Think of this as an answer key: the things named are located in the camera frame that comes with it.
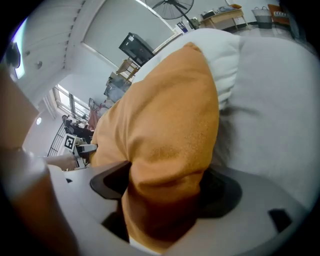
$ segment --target ceiling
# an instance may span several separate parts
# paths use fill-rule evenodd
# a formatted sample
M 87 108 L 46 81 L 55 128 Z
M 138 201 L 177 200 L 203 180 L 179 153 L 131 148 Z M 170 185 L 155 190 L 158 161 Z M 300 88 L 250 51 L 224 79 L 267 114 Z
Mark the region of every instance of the ceiling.
M 25 73 L 17 83 L 33 104 L 66 76 L 70 37 L 85 3 L 45 0 L 27 18 L 21 51 Z

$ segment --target orange towel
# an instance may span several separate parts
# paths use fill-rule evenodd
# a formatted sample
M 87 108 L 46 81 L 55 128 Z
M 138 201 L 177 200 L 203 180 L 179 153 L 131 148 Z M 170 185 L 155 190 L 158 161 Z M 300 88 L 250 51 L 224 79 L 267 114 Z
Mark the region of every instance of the orange towel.
M 163 253 L 194 224 L 218 122 L 217 90 L 193 43 L 132 84 L 99 120 L 92 165 L 132 162 L 122 208 L 134 240 Z

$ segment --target black television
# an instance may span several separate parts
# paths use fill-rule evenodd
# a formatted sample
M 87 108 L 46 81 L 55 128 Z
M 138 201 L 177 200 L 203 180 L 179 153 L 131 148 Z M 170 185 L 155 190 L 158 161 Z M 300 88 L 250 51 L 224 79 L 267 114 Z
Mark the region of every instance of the black television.
M 142 67 L 153 56 L 153 49 L 137 34 L 130 33 L 120 44 L 119 49 Z

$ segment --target desk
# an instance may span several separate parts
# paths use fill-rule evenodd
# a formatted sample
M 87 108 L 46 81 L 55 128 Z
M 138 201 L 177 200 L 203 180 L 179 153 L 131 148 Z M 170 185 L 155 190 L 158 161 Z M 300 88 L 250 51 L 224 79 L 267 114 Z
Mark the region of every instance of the desk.
M 215 23 L 232 19 L 236 29 L 238 29 L 237 24 L 234 20 L 234 18 L 238 18 L 238 17 L 242 17 L 246 26 L 248 27 L 248 29 L 250 29 L 250 27 L 248 26 L 248 23 L 245 20 L 244 13 L 241 9 L 236 9 L 236 10 L 231 10 L 231 11 L 226 11 L 226 12 L 216 14 L 209 18 L 205 18 L 204 20 L 200 21 L 200 23 L 204 24 L 205 27 L 207 27 L 207 25 L 210 24 L 213 26 L 213 28 L 216 28 Z

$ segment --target standing fan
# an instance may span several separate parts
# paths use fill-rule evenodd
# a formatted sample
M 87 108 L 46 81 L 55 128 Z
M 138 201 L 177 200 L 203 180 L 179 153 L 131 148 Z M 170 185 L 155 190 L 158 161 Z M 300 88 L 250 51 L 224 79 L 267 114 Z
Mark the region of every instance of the standing fan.
M 146 0 L 146 4 L 165 20 L 178 19 L 184 16 L 190 27 L 194 30 L 197 29 L 186 15 L 194 5 L 194 0 Z

